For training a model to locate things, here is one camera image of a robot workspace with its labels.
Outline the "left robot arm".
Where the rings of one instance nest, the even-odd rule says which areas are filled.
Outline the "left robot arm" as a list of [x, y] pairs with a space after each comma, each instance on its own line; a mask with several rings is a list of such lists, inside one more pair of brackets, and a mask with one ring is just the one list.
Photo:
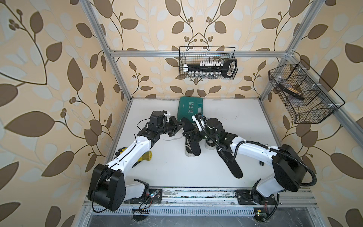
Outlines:
[[88, 200], [110, 211], [116, 211], [124, 201], [132, 199], [147, 202], [153, 196], [149, 192], [149, 184], [138, 179], [126, 183], [125, 177], [161, 135], [173, 137], [184, 125], [168, 111], [153, 111], [149, 121], [134, 135], [134, 142], [123, 153], [106, 165], [99, 164], [94, 168]]

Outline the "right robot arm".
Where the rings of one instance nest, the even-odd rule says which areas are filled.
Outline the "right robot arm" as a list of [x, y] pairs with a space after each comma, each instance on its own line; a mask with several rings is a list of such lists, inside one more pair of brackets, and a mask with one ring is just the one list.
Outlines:
[[273, 168], [273, 173], [256, 182], [253, 190], [257, 195], [269, 197], [281, 191], [296, 192], [307, 173], [302, 160], [292, 150], [248, 141], [236, 134], [228, 133], [218, 119], [206, 119], [204, 115], [192, 117], [199, 137], [215, 148], [227, 163], [235, 162], [237, 155], [245, 155]]

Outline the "yellow tape on arm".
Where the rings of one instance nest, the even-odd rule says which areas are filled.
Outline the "yellow tape on arm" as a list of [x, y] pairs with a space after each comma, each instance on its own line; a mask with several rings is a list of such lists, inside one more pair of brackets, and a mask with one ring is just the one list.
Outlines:
[[[114, 159], [116, 159], [117, 157], [119, 157], [125, 150], [127, 149], [127, 147], [122, 147], [120, 149], [118, 149], [116, 152], [115, 152], [115, 155], [114, 155]], [[150, 161], [152, 159], [152, 151], [147, 151], [145, 152], [138, 160], [136, 163], [140, 163], [142, 161]]]

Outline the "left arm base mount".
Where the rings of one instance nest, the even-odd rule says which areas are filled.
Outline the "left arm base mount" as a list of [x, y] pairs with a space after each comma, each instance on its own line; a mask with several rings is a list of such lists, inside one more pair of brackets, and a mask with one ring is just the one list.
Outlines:
[[160, 204], [163, 197], [161, 188], [151, 188], [149, 183], [135, 179], [126, 184], [126, 196], [123, 203], [125, 204], [142, 204], [149, 199], [153, 203]]

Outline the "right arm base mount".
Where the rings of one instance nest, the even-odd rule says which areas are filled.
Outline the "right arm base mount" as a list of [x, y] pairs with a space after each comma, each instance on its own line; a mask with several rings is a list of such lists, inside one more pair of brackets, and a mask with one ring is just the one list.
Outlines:
[[276, 205], [276, 199], [272, 195], [264, 197], [250, 189], [239, 189], [234, 192], [239, 205]]

